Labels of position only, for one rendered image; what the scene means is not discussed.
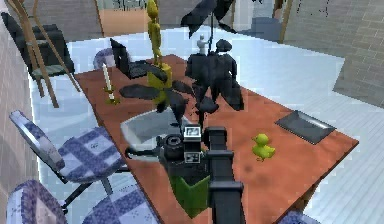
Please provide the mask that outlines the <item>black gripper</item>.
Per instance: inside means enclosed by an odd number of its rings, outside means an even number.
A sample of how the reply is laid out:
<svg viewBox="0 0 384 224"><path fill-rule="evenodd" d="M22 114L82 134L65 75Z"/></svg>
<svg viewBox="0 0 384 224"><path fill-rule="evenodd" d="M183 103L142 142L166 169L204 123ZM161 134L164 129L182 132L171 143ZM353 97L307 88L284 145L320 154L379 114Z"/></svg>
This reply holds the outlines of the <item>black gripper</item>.
<svg viewBox="0 0 384 224"><path fill-rule="evenodd" d="M184 161L184 144L180 134L169 134L161 137L159 146L150 150L136 150L127 147L125 155L126 158L136 161L160 162L164 167Z"/></svg>

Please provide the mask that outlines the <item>black house plant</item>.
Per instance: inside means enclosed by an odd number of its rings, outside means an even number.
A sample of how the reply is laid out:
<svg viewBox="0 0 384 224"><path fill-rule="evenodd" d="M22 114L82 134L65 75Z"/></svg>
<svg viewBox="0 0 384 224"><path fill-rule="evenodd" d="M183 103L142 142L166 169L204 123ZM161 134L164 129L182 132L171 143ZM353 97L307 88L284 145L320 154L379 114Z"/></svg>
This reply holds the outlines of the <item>black house plant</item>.
<svg viewBox="0 0 384 224"><path fill-rule="evenodd" d="M201 0L193 10L181 19L181 26L187 27L189 29L189 36L192 36L203 25L207 17L211 16L218 20L220 27L232 32L232 28L222 23L221 19L226 15L233 1L234 0ZM167 81L166 73L160 68L156 68L156 72L153 74L162 82ZM157 105L157 112L161 113L167 106L170 106L177 121L177 123L173 123L173 126L177 125L181 127L181 118L185 113L187 100L180 95L180 92L191 95L194 95L194 92L190 86L180 81L172 81L172 85L169 88L165 87L163 91L165 92L168 104L160 103ZM149 85L132 84L122 87L119 93L125 98L154 100L160 91Z"/></svg>

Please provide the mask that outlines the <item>green box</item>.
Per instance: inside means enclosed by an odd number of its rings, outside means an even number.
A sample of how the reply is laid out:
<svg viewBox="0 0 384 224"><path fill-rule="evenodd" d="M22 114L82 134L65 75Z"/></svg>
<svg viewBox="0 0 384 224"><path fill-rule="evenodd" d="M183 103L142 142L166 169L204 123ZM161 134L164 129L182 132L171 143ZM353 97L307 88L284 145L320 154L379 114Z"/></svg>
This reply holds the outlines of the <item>green box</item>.
<svg viewBox="0 0 384 224"><path fill-rule="evenodd" d="M171 176L169 178L176 200L190 218L196 217L207 209L209 181L210 177L207 176L190 186L182 177Z"/></svg>

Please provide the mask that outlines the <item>wooden ladder stand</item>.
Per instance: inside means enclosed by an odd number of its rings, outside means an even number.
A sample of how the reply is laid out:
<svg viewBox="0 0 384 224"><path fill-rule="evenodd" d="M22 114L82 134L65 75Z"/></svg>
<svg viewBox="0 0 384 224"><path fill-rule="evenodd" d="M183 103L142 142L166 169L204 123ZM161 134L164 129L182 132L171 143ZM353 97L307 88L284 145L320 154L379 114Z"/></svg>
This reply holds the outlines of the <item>wooden ladder stand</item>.
<svg viewBox="0 0 384 224"><path fill-rule="evenodd" d="M56 24L43 25L36 14L38 0L34 0L33 14L29 15L24 0L5 0L17 15L2 12L3 22L11 34L27 66L31 78L36 82L40 97L44 97L42 82L45 82L54 108L59 104L51 83L51 77L66 75L77 91L73 74L74 63L70 57L63 32Z"/></svg>

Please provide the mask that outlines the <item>dark grey tray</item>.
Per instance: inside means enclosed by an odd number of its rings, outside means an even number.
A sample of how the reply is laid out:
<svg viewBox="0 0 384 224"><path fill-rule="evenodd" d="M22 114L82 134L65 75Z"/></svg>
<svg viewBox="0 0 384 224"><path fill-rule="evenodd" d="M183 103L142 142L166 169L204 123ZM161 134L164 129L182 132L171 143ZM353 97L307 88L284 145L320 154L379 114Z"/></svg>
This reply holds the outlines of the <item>dark grey tray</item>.
<svg viewBox="0 0 384 224"><path fill-rule="evenodd" d="M335 130L334 126L298 110L280 118L275 124L313 145L318 144Z"/></svg>

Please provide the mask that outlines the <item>yellow figure statue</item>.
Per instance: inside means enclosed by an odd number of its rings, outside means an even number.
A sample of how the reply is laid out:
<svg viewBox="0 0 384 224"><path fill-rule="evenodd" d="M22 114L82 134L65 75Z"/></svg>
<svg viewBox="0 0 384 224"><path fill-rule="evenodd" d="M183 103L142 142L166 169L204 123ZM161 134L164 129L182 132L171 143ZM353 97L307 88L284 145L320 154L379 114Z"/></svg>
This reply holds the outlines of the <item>yellow figure statue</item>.
<svg viewBox="0 0 384 224"><path fill-rule="evenodd" d="M153 100L156 105L160 103L168 104L165 92L163 89L165 87L169 88L172 85L172 70L171 67L162 61L162 53L160 51L161 46L161 33L160 33L160 24L158 22L158 7L156 0L147 1L147 15L150 20L148 21L148 35L152 45L152 52L154 56L153 65L156 68L160 68L167 75L167 81L162 82L159 80L153 73L148 72L148 85L150 87L155 87L160 91L159 95Z"/></svg>

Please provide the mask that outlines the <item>white candle in holder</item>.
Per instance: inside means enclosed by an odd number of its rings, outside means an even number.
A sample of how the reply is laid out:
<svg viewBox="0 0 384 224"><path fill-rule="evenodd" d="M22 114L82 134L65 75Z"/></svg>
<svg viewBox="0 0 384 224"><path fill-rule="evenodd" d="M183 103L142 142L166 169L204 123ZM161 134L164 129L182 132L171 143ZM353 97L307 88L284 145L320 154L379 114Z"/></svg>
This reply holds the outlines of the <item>white candle in holder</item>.
<svg viewBox="0 0 384 224"><path fill-rule="evenodd" d="M103 88L103 90L108 94L108 99L106 100L106 102L109 104L117 105L120 103L120 99L116 98L114 95L114 86L111 83L108 68L105 64L102 64L102 70L106 83L106 86Z"/></svg>

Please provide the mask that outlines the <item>yellow-green toy duck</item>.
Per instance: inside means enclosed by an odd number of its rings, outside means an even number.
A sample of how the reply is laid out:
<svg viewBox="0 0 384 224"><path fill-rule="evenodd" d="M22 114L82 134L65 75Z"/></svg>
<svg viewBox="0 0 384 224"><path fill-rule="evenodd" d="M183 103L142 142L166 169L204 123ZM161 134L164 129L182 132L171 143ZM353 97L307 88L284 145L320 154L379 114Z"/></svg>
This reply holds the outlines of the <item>yellow-green toy duck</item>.
<svg viewBox="0 0 384 224"><path fill-rule="evenodd" d="M257 156L259 161L264 161L265 159L272 158L275 154L275 149L268 146L269 138L266 134L258 134L253 137L252 140L255 142L255 145L252 147L252 152Z"/></svg>

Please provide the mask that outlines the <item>black laptop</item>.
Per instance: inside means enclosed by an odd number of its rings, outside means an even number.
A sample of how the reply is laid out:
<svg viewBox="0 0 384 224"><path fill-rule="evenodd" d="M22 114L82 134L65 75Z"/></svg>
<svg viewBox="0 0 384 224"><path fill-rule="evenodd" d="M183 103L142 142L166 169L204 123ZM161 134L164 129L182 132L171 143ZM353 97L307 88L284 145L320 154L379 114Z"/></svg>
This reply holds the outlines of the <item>black laptop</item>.
<svg viewBox="0 0 384 224"><path fill-rule="evenodd" d="M156 68L147 62L132 62L126 47L111 38L110 43L114 55L115 66L129 79L146 76L148 72L156 72Z"/></svg>

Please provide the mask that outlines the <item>black figure statue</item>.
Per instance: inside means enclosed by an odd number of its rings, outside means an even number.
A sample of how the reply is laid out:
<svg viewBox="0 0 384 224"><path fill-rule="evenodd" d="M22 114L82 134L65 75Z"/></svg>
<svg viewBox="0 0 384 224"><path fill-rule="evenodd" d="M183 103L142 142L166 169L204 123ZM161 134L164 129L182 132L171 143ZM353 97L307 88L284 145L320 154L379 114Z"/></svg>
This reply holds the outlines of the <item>black figure statue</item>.
<svg viewBox="0 0 384 224"><path fill-rule="evenodd" d="M195 80L192 88L196 108L200 112L214 113L219 108L216 102L219 95L232 109L244 109L240 85L236 80L237 63L228 54L231 49L232 45L227 40L220 39L215 51L207 55L191 54L187 60L185 75Z"/></svg>

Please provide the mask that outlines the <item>red-brown wooden table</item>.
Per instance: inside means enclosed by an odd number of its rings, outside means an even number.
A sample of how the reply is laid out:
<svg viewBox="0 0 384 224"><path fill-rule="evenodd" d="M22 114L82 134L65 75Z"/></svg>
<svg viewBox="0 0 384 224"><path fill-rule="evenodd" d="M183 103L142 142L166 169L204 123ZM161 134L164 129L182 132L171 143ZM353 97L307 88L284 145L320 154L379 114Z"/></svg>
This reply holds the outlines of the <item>red-brown wooden table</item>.
<svg viewBox="0 0 384 224"><path fill-rule="evenodd" d="M99 125L104 126L123 154L128 146L120 123L142 112L155 109L152 101L124 99L118 90L129 84L147 84L147 78L129 80L116 68L109 68L116 88L118 105L107 104L106 85L101 70L79 73L75 79L91 104ZM247 224L273 224L292 208L305 207L305 196L314 192L320 181L357 146L357 140L333 131L316 145L293 135L275 124L291 110L245 88L241 89L245 110L236 112L219 96L220 108L207 115L204 126L224 126L228 131L228 148L234 151L235 179L244 183L243 206ZM251 137L265 133L272 159L257 161ZM164 224L208 224L210 210L191 219L177 202L166 171L158 162L126 159L132 174L149 198Z"/></svg>

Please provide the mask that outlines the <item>small white figurine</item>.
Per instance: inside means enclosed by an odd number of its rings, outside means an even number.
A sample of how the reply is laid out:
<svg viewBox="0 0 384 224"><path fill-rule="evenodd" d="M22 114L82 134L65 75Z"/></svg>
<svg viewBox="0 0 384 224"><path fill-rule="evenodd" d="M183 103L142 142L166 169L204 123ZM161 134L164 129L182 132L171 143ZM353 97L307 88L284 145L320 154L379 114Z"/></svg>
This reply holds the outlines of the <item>small white figurine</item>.
<svg viewBox="0 0 384 224"><path fill-rule="evenodd" d="M197 47L199 48L199 53L201 55L205 55L207 53L207 49L206 49L207 45L208 45L208 41L206 41L205 36L201 34L199 37L199 40L197 41Z"/></svg>

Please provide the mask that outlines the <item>blue checked chair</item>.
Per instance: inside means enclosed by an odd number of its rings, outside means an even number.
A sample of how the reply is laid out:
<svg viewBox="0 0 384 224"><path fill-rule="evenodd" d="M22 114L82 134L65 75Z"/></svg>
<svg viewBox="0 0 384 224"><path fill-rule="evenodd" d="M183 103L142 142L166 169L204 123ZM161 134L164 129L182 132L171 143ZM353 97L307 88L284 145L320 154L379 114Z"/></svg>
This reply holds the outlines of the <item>blue checked chair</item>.
<svg viewBox="0 0 384 224"><path fill-rule="evenodd" d="M95 70L100 70L103 65L107 67L113 67L115 65L113 50L111 48L100 50L94 57L93 66Z"/></svg>
<svg viewBox="0 0 384 224"><path fill-rule="evenodd" d="M20 110L9 115L32 151L63 182L78 183L62 204L66 208L92 183L100 181L108 195L113 193L108 177L128 172L118 149L104 127L91 128L69 138L56 148L45 132Z"/></svg>
<svg viewBox="0 0 384 224"><path fill-rule="evenodd" d="M69 224L58 200L37 180L18 185L7 202L5 224ZM80 224L160 224L136 184L99 201Z"/></svg>
<svg viewBox="0 0 384 224"><path fill-rule="evenodd" d="M277 224L321 224L316 219L299 211L289 211Z"/></svg>

